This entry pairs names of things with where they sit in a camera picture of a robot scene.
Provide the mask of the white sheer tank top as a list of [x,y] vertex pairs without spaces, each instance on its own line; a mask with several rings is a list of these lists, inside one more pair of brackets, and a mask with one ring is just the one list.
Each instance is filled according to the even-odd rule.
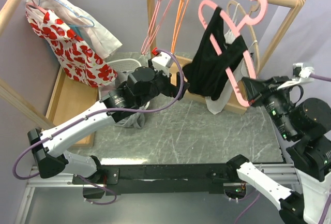
[[[239,80],[241,78],[239,78],[240,76],[236,73],[236,69],[233,71],[233,74],[236,81],[239,83]],[[212,101],[210,97],[206,97],[205,100],[206,100],[207,108],[212,114],[218,114],[223,109],[236,112],[239,114],[244,114],[246,112],[246,108],[242,106],[240,106],[238,109],[234,108],[234,100],[236,100],[236,96],[233,92],[233,88],[230,81],[226,82],[224,89],[217,100]]]

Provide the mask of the black tank top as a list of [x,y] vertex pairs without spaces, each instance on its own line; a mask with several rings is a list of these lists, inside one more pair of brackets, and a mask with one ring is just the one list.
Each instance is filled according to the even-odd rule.
[[241,35],[232,43],[225,40],[221,10],[220,7],[215,9],[192,62],[183,66],[184,76],[189,83],[188,91],[212,100],[220,97],[228,81],[225,70],[230,68],[234,71],[247,50]]

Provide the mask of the grey tank top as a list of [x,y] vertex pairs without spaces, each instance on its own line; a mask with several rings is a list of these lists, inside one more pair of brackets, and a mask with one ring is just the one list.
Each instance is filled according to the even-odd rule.
[[[115,87],[118,88],[121,83],[127,80],[129,73],[117,71]],[[115,125],[122,128],[143,128],[145,116],[143,113],[133,113],[129,117],[117,122]]]

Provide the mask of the beige wooden hanger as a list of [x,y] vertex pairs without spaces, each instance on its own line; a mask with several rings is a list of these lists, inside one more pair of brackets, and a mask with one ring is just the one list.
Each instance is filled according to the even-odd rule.
[[[232,21],[234,22],[234,24],[236,24],[237,17],[238,17],[238,12],[241,12],[242,15],[246,15],[247,13],[246,13],[246,11],[244,10],[244,8],[242,7],[242,5],[240,3],[238,3],[235,0],[230,0],[227,4],[227,8],[226,8],[226,13],[228,15],[230,15],[230,7],[232,5],[235,7],[233,15],[232,15]],[[259,3],[253,4],[250,7],[250,10],[249,10],[248,14],[251,15],[253,12],[258,11],[259,9],[260,9],[260,4]],[[255,71],[257,72],[261,67],[258,40],[257,40],[257,37],[256,37],[256,34],[255,34],[255,31],[254,31],[253,27],[248,26],[248,29],[250,31],[250,36],[252,38],[252,44],[249,47],[248,51],[249,51],[251,59],[253,61]],[[224,37],[225,37],[226,43],[228,43],[228,44],[231,44],[235,39],[235,36],[234,36],[234,34],[232,33],[232,31],[230,29],[225,33]],[[236,69],[236,73],[240,76],[239,78],[249,76],[248,69],[247,69],[247,66],[245,64],[244,59],[240,64],[240,69],[238,69],[238,68]]]

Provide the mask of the orange plastic hanger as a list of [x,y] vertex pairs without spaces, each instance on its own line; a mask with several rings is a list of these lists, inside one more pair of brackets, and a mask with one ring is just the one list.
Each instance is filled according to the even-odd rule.
[[176,14],[176,20],[175,20],[175,25],[174,25],[174,32],[173,32],[173,37],[172,37],[171,53],[175,52],[179,32],[180,32],[189,2],[190,2],[190,0],[179,0],[177,14]]

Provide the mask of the pink plastic hanger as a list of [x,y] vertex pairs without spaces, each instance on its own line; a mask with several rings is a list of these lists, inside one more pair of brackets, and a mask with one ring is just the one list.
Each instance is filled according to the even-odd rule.
[[[252,46],[255,46],[255,51],[256,51],[256,58],[257,58],[257,64],[255,66],[254,60],[251,58],[250,53],[249,53],[249,49],[247,48],[243,53],[243,58],[244,58],[244,62],[245,62],[245,66],[246,66],[246,72],[247,72],[247,76],[249,76],[249,78],[252,79],[256,79],[257,78],[257,73],[261,67],[261,61],[260,61],[260,54],[259,54],[259,48],[258,48],[258,43],[257,43],[257,38],[255,35],[255,32],[253,30],[254,25],[260,23],[262,21],[262,19],[264,18],[266,12],[267,12],[267,5],[268,2],[267,0],[251,0],[251,1],[257,1],[259,8],[260,8],[260,12],[257,15],[257,17],[255,18],[251,18],[249,14],[247,14],[244,9],[242,8],[242,6],[237,3],[237,6],[240,7],[242,13],[244,14],[243,19],[240,21],[240,23],[238,25],[235,24],[234,20],[236,20],[236,9],[238,7],[236,7],[235,9],[235,13],[234,13],[234,18],[230,18],[229,15],[224,11],[221,10],[220,11],[220,17],[222,17],[222,19],[224,20],[224,22],[229,26],[229,31],[225,34],[225,41],[236,41],[238,39],[238,37],[240,36],[240,30],[247,25],[250,28],[251,31],[251,36],[253,39],[253,43]],[[198,17],[199,20],[201,22],[201,24],[203,25],[203,27],[206,29],[207,28],[207,22],[205,21],[204,17],[203,17],[203,7],[204,6],[209,6],[210,8],[212,8],[213,10],[216,9],[216,7],[218,7],[218,5],[214,2],[212,2],[211,0],[203,0],[198,8]],[[214,37],[213,34],[210,35],[210,41],[213,45],[214,50],[216,51],[217,55],[221,55],[222,54],[222,50],[220,48],[220,46],[217,43],[216,38]],[[232,69],[230,69],[230,67],[227,67],[225,69],[225,72],[228,76],[228,79],[231,83],[234,95],[238,101],[238,103],[247,108],[249,107],[249,102],[247,100],[244,99],[243,95],[240,92],[237,80],[235,75],[233,74]]]

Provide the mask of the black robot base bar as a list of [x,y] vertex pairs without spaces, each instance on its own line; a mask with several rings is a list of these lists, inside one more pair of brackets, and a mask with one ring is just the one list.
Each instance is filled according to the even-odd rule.
[[117,195],[133,193],[223,193],[226,183],[239,183],[239,166],[249,160],[237,155],[227,163],[170,165],[104,165],[95,184]]

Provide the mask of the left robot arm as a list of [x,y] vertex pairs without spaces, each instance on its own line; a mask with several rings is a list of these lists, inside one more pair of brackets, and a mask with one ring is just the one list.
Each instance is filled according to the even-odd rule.
[[85,177],[96,184],[103,179],[100,161],[95,156],[81,156],[68,151],[73,144],[98,129],[111,126],[135,113],[143,113],[142,107],[160,94],[182,99],[189,83],[177,73],[177,84],[162,71],[139,67],[127,80],[110,91],[89,109],[69,121],[49,130],[31,130],[29,141],[41,178],[59,173],[71,173]]

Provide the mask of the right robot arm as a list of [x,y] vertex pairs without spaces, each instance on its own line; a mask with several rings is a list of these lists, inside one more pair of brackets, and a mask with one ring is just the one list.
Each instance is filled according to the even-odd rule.
[[264,107],[286,141],[302,193],[268,177],[245,156],[227,162],[227,177],[247,182],[276,207],[284,223],[330,223],[330,106],[318,98],[290,100],[300,83],[288,77],[242,78],[248,104]]

